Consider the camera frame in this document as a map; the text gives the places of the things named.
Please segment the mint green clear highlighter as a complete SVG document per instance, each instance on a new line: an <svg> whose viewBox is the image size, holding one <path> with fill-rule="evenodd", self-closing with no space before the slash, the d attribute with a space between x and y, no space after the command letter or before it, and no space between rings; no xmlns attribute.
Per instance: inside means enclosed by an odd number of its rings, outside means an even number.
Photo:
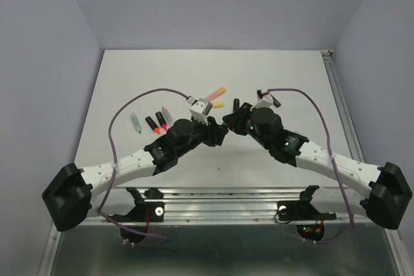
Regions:
<svg viewBox="0 0 414 276"><path fill-rule="evenodd" d="M138 120L138 117L135 113L131 113L129 115L131 123L133 124L133 128L136 132L141 133L142 132L142 126Z"/></svg>

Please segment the orange black highlighter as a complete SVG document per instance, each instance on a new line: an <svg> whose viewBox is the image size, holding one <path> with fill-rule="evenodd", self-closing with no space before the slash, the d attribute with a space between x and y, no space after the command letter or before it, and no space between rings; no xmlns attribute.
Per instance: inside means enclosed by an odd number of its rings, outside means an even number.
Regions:
<svg viewBox="0 0 414 276"><path fill-rule="evenodd" d="M156 124L156 122L154 121L154 119L150 116L145 117L145 121L146 123L149 125L149 127L151 128L151 130L157 134L161 134L160 128L159 126Z"/></svg>

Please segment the orange cap clear highlighter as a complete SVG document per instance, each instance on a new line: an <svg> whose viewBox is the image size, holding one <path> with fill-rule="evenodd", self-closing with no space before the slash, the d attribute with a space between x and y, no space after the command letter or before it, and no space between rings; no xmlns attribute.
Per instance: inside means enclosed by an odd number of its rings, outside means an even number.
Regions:
<svg viewBox="0 0 414 276"><path fill-rule="evenodd" d="M164 117L164 119L165 119L165 121L168 125L173 124L174 120L173 120L171 114L169 113L169 111L167 110L167 108L162 107L161 108L161 113L162 113L162 115L163 115L163 117Z"/></svg>

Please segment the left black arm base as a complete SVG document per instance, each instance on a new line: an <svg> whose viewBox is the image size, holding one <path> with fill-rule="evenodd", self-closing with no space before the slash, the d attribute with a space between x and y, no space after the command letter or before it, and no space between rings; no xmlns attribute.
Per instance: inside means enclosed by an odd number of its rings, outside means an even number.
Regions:
<svg viewBox="0 0 414 276"><path fill-rule="evenodd" d="M122 222L163 222L164 194L157 188L139 191L135 187L116 188L111 191L103 207L112 220Z"/></svg>

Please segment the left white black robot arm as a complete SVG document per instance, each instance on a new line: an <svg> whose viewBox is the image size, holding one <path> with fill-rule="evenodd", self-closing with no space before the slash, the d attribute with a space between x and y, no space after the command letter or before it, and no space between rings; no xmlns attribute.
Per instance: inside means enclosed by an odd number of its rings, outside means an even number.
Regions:
<svg viewBox="0 0 414 276"><path fill-rule="evenodd" d="M176 166L178 159L200 144L216 147L223 143L228 129L209 117L206 124L179 119L165 134L139 151L121 159L92 167L64 165L41 197L59 232L68 231L88 217L95 217L105 201L94 199L113 187L138 178L155 176Z"/></svg>

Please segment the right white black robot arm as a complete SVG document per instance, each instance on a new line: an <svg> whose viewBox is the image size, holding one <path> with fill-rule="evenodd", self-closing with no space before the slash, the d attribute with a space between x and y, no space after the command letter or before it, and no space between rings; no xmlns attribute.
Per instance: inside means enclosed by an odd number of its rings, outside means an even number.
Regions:
<svg viewBox="0 0 414 276"><path fill-rule="evenodd" d="M285 129L272 109L251 109L245 103L223 117L230 131L249 135L282 164L319 173L339 181L344 189L308 186L297 201L281 203L282 221L335 218L337 213L366 216L386 229L397 229L413 196L401 168L380 167L338 154Z"/></svg>

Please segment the pink black highlighter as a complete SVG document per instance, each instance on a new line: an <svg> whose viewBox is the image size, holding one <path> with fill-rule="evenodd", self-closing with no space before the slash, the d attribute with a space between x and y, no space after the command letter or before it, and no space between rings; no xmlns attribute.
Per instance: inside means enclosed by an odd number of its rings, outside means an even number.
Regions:
<svg viewBox="0 0 414 276"><path fill-rule="evenodd" d="M160 126L161 126L161 127L162 127L165 131L167 131L167 129L168 129L168 124L167 124L166 119L164 118L163 114L162 114L160 111L157 111L157 112L155 113L155 116L156 116L156 118L157 118L157 120L158 120L158 122L159 122Z"/></svg>

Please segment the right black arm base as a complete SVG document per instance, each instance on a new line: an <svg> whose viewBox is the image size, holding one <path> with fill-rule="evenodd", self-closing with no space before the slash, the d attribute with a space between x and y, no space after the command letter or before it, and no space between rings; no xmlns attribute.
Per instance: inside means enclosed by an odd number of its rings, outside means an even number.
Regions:
<svg viewBox="0 0 414 276"><path fill-rule="evenodd" d="M278 202L274 215L277 224L306 221L306 224L297 224L296 229L301 238L312 242L319 242L325 234L325 221L336 220L336 213L321 213L311 205L313 194L319 186L309 186L300 193L298 200L284 200Z"/></svg>

